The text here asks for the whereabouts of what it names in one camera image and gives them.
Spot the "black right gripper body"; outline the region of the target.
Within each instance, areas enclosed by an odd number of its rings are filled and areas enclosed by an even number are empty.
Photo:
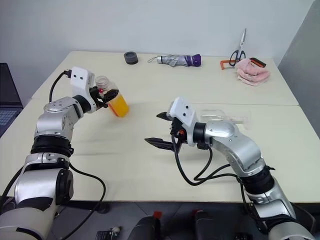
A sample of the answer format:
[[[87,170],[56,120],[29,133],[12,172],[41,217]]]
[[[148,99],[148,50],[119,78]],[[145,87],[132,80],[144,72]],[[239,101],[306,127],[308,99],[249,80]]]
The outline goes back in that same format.
[[[173,118],[171,123],[171,142],[172,142],[172,150],[175,153],[179,153],[182,144],[187,144],[187,131],[183,128],[183,124],[176,117]]]

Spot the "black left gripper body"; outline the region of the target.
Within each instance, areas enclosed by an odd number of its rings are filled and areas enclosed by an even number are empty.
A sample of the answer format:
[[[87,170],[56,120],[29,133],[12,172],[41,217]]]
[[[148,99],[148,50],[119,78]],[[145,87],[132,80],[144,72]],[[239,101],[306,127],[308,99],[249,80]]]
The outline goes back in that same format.
[[[89,89],[91,98],[94,100],[97,109],[108,108],[108,103],[105,100],[104,95],[100,94],[100,91],[97,86],[91,87]]]

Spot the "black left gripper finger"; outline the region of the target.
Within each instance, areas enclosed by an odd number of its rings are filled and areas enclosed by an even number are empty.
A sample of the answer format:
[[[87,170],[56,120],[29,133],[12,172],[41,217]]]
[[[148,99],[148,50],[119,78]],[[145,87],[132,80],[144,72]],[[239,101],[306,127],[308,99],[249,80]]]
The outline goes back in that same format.
[[[102,101],[104,103],[109,103],[111,100],[115,99],[118,94],[119,94],[118,89],[111,89],[111,90],[107,91],[106,93],[102,94]]]

